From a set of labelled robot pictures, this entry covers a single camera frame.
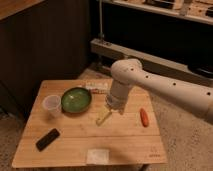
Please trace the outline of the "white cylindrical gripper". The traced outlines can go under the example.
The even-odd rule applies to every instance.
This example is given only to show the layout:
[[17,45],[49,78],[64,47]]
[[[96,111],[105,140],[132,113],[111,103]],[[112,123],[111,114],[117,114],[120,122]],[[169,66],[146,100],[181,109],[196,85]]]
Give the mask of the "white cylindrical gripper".
[[128,101],[129,92],[133,88],[132,85],[123,84],[113,80],[111,88],[106,96],[107,107],[103,107],[96,119],[96,124],[100,126],[111,114],[111,110],[116,110],[120,114],[123,113],[125,105]]

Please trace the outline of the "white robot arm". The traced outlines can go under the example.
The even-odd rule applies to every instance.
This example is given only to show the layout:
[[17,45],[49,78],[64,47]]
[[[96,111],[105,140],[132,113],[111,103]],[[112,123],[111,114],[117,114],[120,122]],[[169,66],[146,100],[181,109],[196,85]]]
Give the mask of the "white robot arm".
[[108,109],[123,110],[134,86],[176,103],[213,125],[213,88],[152,74],[138,59],[117,60],[110,68],[112,84],[106,95]]

